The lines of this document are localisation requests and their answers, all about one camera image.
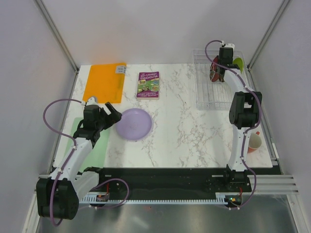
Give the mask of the purple plastic plate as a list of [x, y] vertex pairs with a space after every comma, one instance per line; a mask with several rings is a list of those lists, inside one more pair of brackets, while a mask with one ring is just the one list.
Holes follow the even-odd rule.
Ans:
[[145, 138], [152, 130], [153, 120], [143, 109], [131, 108], [122, 113], [121, 120], [116, 123], [116, 132], [123, 139], [138, 141]]

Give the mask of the red floral plate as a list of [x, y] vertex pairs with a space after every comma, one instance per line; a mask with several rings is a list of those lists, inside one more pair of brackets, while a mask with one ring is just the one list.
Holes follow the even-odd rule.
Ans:
[[225, 69], [215, 64], [211, 64], [209, 69], [209, 78], [212, 82], [224, 82]]

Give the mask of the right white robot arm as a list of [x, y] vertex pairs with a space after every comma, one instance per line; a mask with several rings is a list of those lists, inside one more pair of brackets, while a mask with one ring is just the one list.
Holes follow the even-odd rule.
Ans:
[[229, 110], [229, 122], [233, 127], [232, 151], [226, 165], [223, 187], [234, 191], [240, 184], [247, 184], [246, 158], [252, 131], [261, 121], [262, 94], [248, 87], [241, 77], [237, 64], [233, 63], [234, 45], [224, 44], [219, 49], [218, 73], [228, 84], [234, 97]]

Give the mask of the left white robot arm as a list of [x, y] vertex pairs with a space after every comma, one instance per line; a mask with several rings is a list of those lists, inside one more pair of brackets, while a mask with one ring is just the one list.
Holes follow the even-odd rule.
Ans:
[[105, 103], [107, 113], [94, 98], [84, 103], [83, 118], [73, 135], [66, 137], [73, 144], [60, 165], [36, 184], [37, 209], [40, 217], [72, 220], [78, 211], [80, 200], [92, 189], [105, 189], [107, 180], [94, 171], [77, 174], [82, 163], [100, 139], [100, 133], [121, 120], [122, 114], [111, 103]]

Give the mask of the lime green plate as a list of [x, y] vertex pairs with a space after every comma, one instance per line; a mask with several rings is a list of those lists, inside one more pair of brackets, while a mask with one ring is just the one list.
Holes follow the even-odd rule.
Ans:
[[243, 68], [244, 68], [244, 63], [243, 63], [243, 59], [240, 57], [237, 57], [233, 60], [233, 64], [237, 65], [239, 67], [239, 70], [241, 73], [243, 73]]

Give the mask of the orange cutting mat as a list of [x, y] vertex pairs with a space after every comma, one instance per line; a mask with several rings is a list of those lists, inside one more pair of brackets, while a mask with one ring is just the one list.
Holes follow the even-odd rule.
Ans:
[[99, 104], [121, 103], [127, 64], [92, 65], [83, 101], [95, 97]]

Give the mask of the green clipboard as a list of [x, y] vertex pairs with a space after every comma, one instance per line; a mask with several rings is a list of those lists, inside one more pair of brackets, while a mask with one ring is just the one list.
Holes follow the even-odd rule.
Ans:
[[[71, 136], [73, 136], [81, 120], [82, 120], [81, 117], [76, 117], [74, 119], [71, 131], [70, 131]], [[104, 161], [105, 161], [106, 150], [107, 150], [107, 145], [109, 141], [109, 135], [110, 135], [110, 128], [100, 132], [100, 138], [98, 139], [92, 152], [90, 152], [90, 154], [87, 156], [87, 158], [82, 163], [79, 172], [83, 172], [87, 167], [99, 167], [99, 168], [104, 167]], [[72, 145], [73, 145], [73, 142], [71, 139], [69, 139], [67, 142], [65, 155], [68, 154]]]

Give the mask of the purple treehouse book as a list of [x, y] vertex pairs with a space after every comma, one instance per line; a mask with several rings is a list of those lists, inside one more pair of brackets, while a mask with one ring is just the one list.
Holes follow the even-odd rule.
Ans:
[[160, 74], [156, 72], [140, 72], [136, 97], [139, 100], [159, 99]]

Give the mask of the orange paper cup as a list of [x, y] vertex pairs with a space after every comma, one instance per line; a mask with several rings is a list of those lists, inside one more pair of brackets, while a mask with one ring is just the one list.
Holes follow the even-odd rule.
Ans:
[[252, 153], [259, 149], [262, 145], [262, 140], [260, 137], [260, 132], [252, 133], [249, 139], [248, 152]]

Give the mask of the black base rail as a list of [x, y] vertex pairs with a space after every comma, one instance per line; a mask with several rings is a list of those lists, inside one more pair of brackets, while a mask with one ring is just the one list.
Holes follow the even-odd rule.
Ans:
[[108, 191], [113, 200], [176, 200], [212, 199], [216, 193], [247, 193], [247, 184], [225, 182], [225, 168], [97, 168], [87, 171], [99, 174], [99, 182], [108, 184], [99, 191]]

